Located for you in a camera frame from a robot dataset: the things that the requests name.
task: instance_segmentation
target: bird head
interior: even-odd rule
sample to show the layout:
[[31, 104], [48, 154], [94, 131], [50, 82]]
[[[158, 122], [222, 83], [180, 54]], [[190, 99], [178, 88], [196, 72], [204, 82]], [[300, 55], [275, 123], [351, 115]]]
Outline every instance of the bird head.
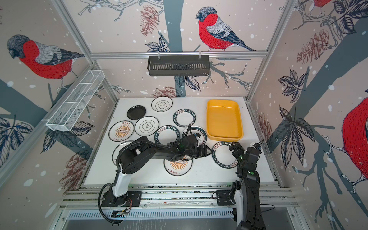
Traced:
[[23, 45], [24, 43], [28, 41], [30, 41], [30, 39], [21, 34], [17, 34], [11, 37], [7, 43], [7, 47], [8, 47], [10, 56], [12, 58], [15, 58], [15, 57], [25, 58], [25, 55], [23, 52]]
[[197, 16], [195, 18], [203, 22], [206, 19], [206, 17], [210, 14], [217, 14], [217, 12], [212, 6], [206, 6], [198, 11]]

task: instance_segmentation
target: black metal basket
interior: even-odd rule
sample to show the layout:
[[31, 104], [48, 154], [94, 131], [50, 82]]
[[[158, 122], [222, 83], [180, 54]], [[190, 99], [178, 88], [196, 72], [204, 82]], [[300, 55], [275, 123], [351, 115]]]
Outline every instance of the black metal basket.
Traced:
[[209, 55], [150, 56], [147, 69], [150, 76], [207, 76]]

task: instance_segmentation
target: plate with orange sunburst design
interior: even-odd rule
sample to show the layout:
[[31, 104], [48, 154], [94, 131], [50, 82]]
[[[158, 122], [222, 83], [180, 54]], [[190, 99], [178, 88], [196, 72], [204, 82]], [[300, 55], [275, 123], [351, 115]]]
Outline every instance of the plate with orange sunburst design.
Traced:
[[174, 176], [186, 174], [191, 169], [192, 164], [193, 160], [187, 156], [184, 156], [182, 160], [178, 161], [163, 160], [166, 171]]
[[120, 121], [114, 124], [109, 131], [112, 141], [120, 142], [128, 139], [134, 132], [134, 125], [130, 121]]

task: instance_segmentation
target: black plate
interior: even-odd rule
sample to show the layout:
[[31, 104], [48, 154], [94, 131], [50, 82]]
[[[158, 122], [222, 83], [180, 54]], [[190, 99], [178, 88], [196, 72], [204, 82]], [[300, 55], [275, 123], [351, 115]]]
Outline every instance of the black plate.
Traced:
[[128, 110], [127, 117], [131, 120], [138, 120], [144, 117], [145, 114], [146, 108], [141, 105], [136, 105]]

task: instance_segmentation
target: wall-mounted basket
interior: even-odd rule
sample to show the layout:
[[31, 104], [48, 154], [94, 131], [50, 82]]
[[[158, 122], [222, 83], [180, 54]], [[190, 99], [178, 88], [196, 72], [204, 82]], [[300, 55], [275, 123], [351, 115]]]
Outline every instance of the wall-mounted basket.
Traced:
[[97, 88], [104, 80], [105, 75], [101, 70], [89, 70], [84, 72], [81, 82], [71, 90], [70, 95], [47, 122], [51, 130], [70, 131], [89, 100], [95, 94]]
[[148, 72], [150, 76], [207, 76], [209, 55], [150, 56]]

